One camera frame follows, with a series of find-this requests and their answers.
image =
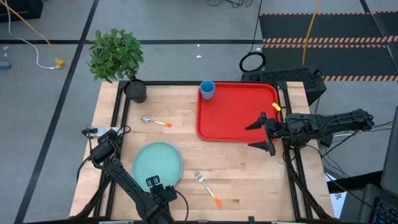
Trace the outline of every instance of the black metal frame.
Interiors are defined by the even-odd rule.
[[[118,92],[116,94],[116,100],[115,100],[115,104],[114,104],[114,109],[113,109],[113,115],[112,115],[112,120],[111,120],[111,126],[116,126],[116,122],[117,122],[117,117],[119,114],[119,108],[120,108],[120,103],[121,103],[121,95],[123,93],[123,89],[124,86],[126,85],[127,81],[120,81],[119,85],[118,85]],[[201,81],[152,81],[152,82],[145,82],[146,85],[200,85]],[[282,89],[283,93],[284,93],[284,100],[285,100],[285,107],[286,107],[286,114],[289,114],[292,112],[291,109],[291,105],[290,105],[290,99],[289,99],[289,94],[287,93],[287,88],[286,88],[286,82],[269,82],[266,83],[268,85],[271,85],[275,88],[276,92],[277,92],[277,96],[278,96],[278,103],[280,104],[280,97],[279,97],[279,88]],[[127,123],[127,115],[129,112],[129,102],[130,100],[128,98],[125,99],[124,102],[124,108],[123,108],[123,116],[122,116],[122,121],[121,121],[121,127],[124,127]],[[280,120],[282,122],[284,122],[284,116],[282,113],[280,113]],[[289,143],[285,141],[285,139],[283,139],[283,146],[284,146],[284,153],[285,151],[287,151],[287,153],[285,154],[285,158],[286,160],[291,160],[290,158],[290,154],[289,154]],[[305,175],[304,175],[304,169],[303,169],[303,163],[302,163],[302,159],[301,159],[301,155],[300,155],[300,151],[297,150],[295,151],[295,160],[296,160],[296,164],[297,164],[297,170],[298,170],[298,174],[301,178],[301,181],[304,183],[305,186],[307,186],[306,181],[305,181]],[[105,177],[105,173],[102,172],[101,173],[101,179],[100,179],[100,184],[103,183],[104,181],[104,177]],[[106,205],[106,217],[110,217],[111,213],[112,213],[112,207],[113,207],[113,201],[114,201],[114,190],[115,190],[115,181],[111,182],[111,186],[109,188],[109,197],[108,197],[108,202]],[[297,191],[296,191],[296,186],[295,186],[295,182],[293,181],[293,179],[291,177],[289,177],[289,187],[290,187],[290,195],[292,198],[292,205],[293,205],[293,211],[294,211],[294,217],[295,217],[295,221],[299,221],[301,219],[300,216],[300,209],[299,209],[299,201],[297,198]],[[94,210],[94,217],[98,217],[100,215],[100,208],[101,208],[101,201],[99,200],[95,210]],[[303,198],[304,201],[304,205],[305,205],[305,213],[307,215],[307,218],[313,218],[312,217],[312,209],[309,205],[309,203],[307,202],[307,200],[305,198]],[[235,224],[239,224],[239,223],[247,223],[247,222],[214,222],[211,221],[212,223],[218,223],[218,224],[224,224],[224,223],[235,223]],[[260,223],[270,223],[270,222],[250,222],[250,223],[256,223],[256,224],[260,224]]]

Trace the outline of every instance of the wooden tabletop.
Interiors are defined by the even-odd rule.
[[[117,83],[102,84],[93,126],[109,126],[117,86]],[[310,112],[302,83],[289,82],[288,93],[292,112]],[[124,168],[131,174],[134,156],[146,144],[170,142],[183,157],[183,174],[175,188],[188,200],[188,220],[247,221],[248,216],[254,216],[256,221],[294,220],[281,141],[275,143],[277,153],[271,157],[268,152],[248,147],[246,143],[202,140],[196,133],[197,94],[198,86],[151,85],[147,86],[147,100],[144,103],[130,103],[127,125],[132,131],[124,137],[121,154]],[[280,98],[284,106],[283,95]],[[124,94],[120,110],[123,110],[123,102]],[[173,126],[166,128],[154,123],[143,123],[140,119],[143,115],[172,123]],[[315,140],[310,141],[309,145],[318,147]],[[301,149],[301,153],[309,191],[333,216],[319,153],[311,147]],[[222,209],[217,208],[207,190],[195,179],[195,171],[201,172],[210,189],[223,202]],[[98,188],[100,173],[91,163],[82,168],[70,215],[80,212],[90,200]],[[106,196],[103,198],[101,214],[104,214]],[[299,190],[298,197],[301,216],[305,217]],[[170,202],[170,210],[175,220],[185,218],[185,202],[180,197]],[[140,220],[135,203],[118,185],[111,218]]]

